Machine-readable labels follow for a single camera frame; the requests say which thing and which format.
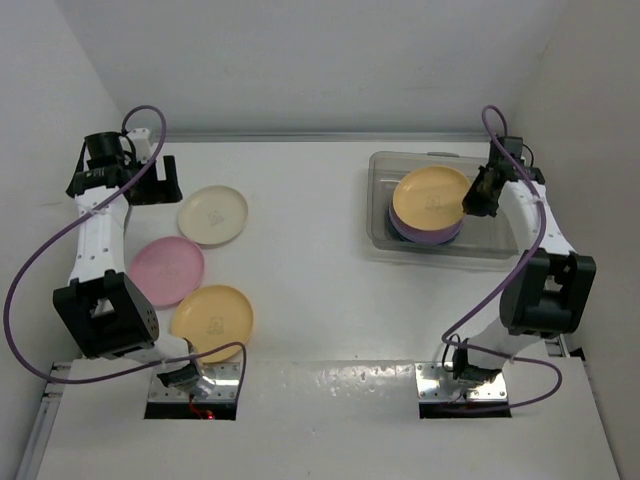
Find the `pink plate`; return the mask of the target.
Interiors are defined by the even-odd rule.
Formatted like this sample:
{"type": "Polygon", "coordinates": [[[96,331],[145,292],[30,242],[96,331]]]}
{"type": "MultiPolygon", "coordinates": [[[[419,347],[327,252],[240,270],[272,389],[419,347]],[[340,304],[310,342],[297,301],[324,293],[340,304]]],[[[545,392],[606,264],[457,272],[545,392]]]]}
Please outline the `pink plate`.
{"type": "Polygon", "coordinates": [[[199,246],[184,237],[169,236],[147,244],[132,260],[128,275],[154,307],[170,307],[197,290],[205,259],[199,246]]]}

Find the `yellow plate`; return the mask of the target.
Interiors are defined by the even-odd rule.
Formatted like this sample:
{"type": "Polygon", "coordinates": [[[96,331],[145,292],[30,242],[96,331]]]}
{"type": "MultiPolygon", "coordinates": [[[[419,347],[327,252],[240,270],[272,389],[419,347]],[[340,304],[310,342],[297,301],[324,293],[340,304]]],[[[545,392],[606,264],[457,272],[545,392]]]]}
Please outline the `yellow plate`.
{"type": "Polygon", "coordinates": [[[252,305],[240,290],[211,285],[195,290],[178,305],[170,333],[203,353],[231,342],[246,345],[253,326],[252,305]]]}
{"type": "Polygon", "coordinates": [[[409,227],[443,230],[464,218],[462,202],[470,187],[470,180],[457,169],[444,165],[423,167],[403,177],[394,189],[391,204],[409,227]]]}

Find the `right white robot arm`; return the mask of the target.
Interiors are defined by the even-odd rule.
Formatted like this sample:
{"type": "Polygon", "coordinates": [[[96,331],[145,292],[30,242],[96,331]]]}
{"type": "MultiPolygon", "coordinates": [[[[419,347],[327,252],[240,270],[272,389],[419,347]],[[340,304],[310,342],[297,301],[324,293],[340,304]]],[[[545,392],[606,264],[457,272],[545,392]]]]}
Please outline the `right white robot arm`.
{"type": "Polygon", "coordinates": [[[475,217],[504,213],[520,258],[491,298],[496,319],[465,340],[444,335],[453,346],[454,381],[482,385],[530,345],[574,332],[581,321],[596,274],[595,260],[568,242],[546,199],[541,172],[524,164],[519,137],[492,140],[489,159],[480,167],[462,202],[475,217]]]}

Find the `purple plate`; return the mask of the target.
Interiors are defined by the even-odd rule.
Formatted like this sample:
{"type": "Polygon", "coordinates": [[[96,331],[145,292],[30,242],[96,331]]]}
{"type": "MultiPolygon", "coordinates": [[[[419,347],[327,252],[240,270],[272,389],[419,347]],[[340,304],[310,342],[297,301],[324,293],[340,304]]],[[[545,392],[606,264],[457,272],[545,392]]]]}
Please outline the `purple plate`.
{"type": "MultiPolygon", "coordinates": [[[[416,231],[438,231],[438,230],[420,230],[414,227],[409,226],[408,224],[406,224],[405,222],[403,222],[400,217],[398,216],[398,214],[395,212],[395,209],[393,207],[392,204],[389,204],[388,207],[388,214],[389,214],[389,219],[391,224],[393,225],[393,227],[395,228],[395,230],[400,230],[400,231],[408,231],[408,232],[416,232],[416,231]]],[[[462,229],[463,226],[463,221],[459,221],[455,224],[453,224],[452,226],[446,227],[444,229],[455,229],[455,228],[460,228],[462,229]]]]}
{"type": "Polygon", "coordinates": [[[459,235],[461,229],[444,229],[438,231],[400,231],[397,230],[397,235],[404,241],[412,242],[421,245],[441,245],[447,244],[455,240],[459,235]]]}

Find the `cream plate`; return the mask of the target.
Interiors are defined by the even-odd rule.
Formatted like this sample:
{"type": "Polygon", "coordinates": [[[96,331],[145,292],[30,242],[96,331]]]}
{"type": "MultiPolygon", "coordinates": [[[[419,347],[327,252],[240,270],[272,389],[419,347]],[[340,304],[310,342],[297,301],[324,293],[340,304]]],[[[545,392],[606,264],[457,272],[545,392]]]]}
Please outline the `cream plate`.
{"type": "Polygon", "coordinates": [[[248,215],[248,203],[239,191],[212,185],[199,189],[183,202],[177,222],[181,233],[191,241],[218,246],[242,233],[248,215]]]}

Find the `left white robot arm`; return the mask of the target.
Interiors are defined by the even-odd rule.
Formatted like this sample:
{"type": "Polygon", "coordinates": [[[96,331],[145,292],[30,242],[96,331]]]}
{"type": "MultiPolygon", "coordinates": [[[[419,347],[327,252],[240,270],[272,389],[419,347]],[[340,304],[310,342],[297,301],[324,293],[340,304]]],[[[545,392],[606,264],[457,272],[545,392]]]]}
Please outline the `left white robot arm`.
{"type": "Polygon", "coordinates": [[[67,286],[53,305],[87,358],[159,362],[166,388],[196,394],[201,364],[190,341],[161,331],[150,300],[128,276],[124,239],[134,206],[182,200],[175,159],[163,159],[166,177],[148,164],[146,130],[101,132],[85,137],[67,189],[82,221],[76,260],[67,286]]]}

